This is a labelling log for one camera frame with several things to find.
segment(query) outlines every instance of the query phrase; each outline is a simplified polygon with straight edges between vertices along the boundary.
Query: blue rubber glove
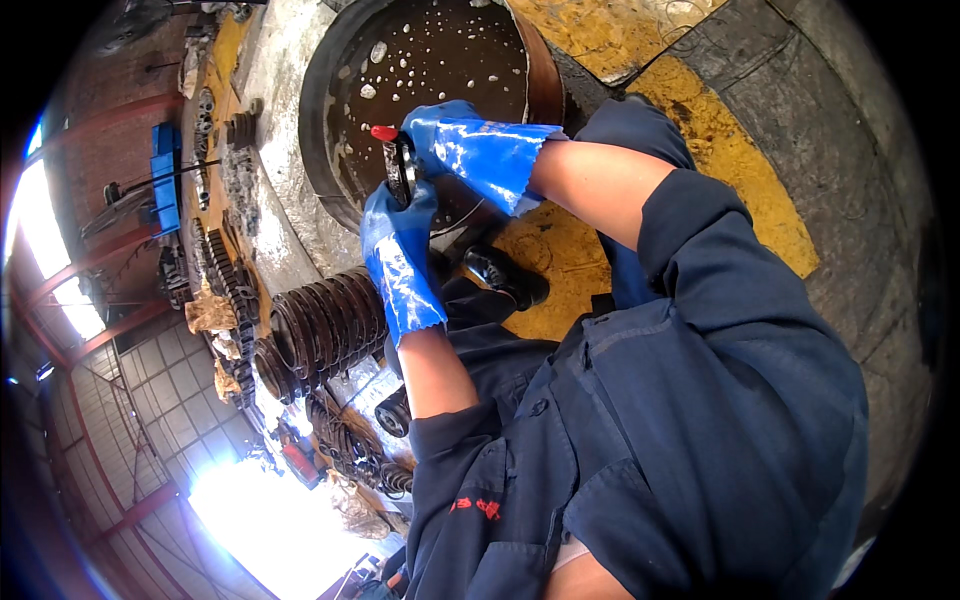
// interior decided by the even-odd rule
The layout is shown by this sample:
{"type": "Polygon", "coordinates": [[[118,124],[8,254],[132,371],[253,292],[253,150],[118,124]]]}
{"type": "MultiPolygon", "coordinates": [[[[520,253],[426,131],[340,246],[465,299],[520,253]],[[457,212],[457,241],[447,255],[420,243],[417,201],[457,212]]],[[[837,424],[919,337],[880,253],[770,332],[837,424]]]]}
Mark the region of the blue rubber glove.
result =
{"type": "Polygon", "coordinates": [[[426,268],[430,223],[437,212],[437,192],[417,181],[406,210],[387,189],[386,181],[367,199],[360,221],[364,263],[376,284],[394,344],[403,335],[446,323],[444,305],[430,286],[426,268]]]}
{"type": "Polygon", "coordinates": [[[543,142],[568,139],[559,125],[485,121],[466,100],[414,108],[402,129],[428,178],[452,174],[514,217],[543,200],[527,191],[543,142]]]}

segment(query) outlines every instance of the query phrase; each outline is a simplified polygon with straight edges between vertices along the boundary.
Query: dark blue work uniform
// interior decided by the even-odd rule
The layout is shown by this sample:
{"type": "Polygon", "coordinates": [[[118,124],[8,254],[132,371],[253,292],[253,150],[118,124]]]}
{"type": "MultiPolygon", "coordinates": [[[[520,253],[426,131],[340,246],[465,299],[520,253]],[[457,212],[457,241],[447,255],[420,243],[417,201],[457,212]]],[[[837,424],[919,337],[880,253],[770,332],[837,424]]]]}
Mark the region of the dark blue work uniform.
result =
{"type": "Polygon", "coordinates": [[[823,597],[863,502],[859,368],[662,113],[608,101],[578,139],[680,169],[636,253],[601,236],[617,310],[559,345],[503,329],[509,298],[445,286],[481,403],[411,425],[408,597],[538,598],[568,534],[635,597],[823,597]]]}

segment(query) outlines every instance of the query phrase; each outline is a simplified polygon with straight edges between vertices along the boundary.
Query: blue machine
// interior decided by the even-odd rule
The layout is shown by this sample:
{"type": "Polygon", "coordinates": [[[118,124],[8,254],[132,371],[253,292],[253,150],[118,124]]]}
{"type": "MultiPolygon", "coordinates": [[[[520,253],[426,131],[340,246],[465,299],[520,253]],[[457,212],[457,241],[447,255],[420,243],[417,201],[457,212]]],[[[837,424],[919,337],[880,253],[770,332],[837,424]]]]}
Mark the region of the blue machine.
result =
{"type": "MultiPolygon", "coordinates": [[[[150,172],[154,178],[173,173],[180,165],[180,130],[172,121],[154,127],[154,155],[150,172]]],[[[160,221],[160,232],[154,238],[180,228],[180,210],[177,207],[179,176],[154,181],[154,212],[160,221]]]]}

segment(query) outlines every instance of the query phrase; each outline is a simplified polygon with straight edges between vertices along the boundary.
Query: brick wall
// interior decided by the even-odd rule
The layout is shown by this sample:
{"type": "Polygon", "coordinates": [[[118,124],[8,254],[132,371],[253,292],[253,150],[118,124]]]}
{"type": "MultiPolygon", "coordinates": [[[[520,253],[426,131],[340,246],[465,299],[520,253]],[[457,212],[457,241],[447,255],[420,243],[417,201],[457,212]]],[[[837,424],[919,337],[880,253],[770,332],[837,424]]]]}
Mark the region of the brick wall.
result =
{"type": "MultiPolygon", "coordinates": [[[[116,7],[111,10],[114,14],[118,13],[116,7]]],[[[99,57],[91,53],[77,56],[60,84],[56,101],[58,123],[65,117],[71,125],[80,124],[104,110],[158,94],[176,92],[179,80],[177,65],[163,67],[150,74],[145,72],[145,67],[148,64],[181,61],[184,54],[183,31],[193,19],[193,15],[174,16],[150,36],[113,56],[99,57]]],[[[85,241],[81,241],[78,235],[79,228],[106,207],[103,196],[105,185],[117,181],[123,188],[151,176],[151,128],[171,119],[179,121],[178,110],[156,111],[128,118],[52,153],[55,156],[50,157],[48,178],[51,179],[60,229],[67,249],[73,255],[82,255],[86,250],[139,226],[134,216],[85,241]],[[55,175],[59,175],[56,183],[53,182],[55,175]]],[[[100,268],[105,269],[107,278],[111,278],[128,256],[118,256],[100,268]]],[[[157,257],[156,249],[141,251],[111,292],[153,294],[157,257]]]]}

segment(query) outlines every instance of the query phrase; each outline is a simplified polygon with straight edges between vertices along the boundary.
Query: workshop floor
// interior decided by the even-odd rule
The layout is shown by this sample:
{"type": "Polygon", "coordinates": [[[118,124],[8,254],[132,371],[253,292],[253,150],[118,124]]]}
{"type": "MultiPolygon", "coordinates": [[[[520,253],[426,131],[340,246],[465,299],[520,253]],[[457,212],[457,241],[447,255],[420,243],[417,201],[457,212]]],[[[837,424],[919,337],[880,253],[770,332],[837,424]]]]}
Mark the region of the workshop floor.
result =
{"type": "MultiPolygon", "coordinates": [[[[930,389],[914,285],[930,200],[908,121],[865,39],[833,0],[511,5],[554,47],[569,110],[589,116],[607,97],[646,95],[677,123],[697,168],[736,189],[759,240],[804,279],[864,372],[867,518],[882,514],[912,460],[930,389]]],[[[225,22],[205,70],[218,126],[264,100],[259,231],[233,249],[255,252],[264,311],[271,294],[361,262],[356,236],[316,199],[297,138],[303,73],[335,16],[325,2],[273,0],[242,26],[225,22]]],[[[200,213],[208,227],[220,225],[228,204],[213,179],[210,209],[200,213]]],[[[188,204],[195,214],[195,195],[188,204]]],[[[494,244],[551,283],[545,304],[506,323],[521,336],[561,339],[590,310],[590,296],[610,290],[594,231],[551,203],[511,222],[494,244]]],[[[368,361],[352,383],[340,382],[344,394],[386,377],[376,372],[368,361]]],[[[360,413],[369,417],[395,385],[368,386],[360,413]]],[[[373,428],[388,454],[409,460],[405,441],[373,428]]]]}

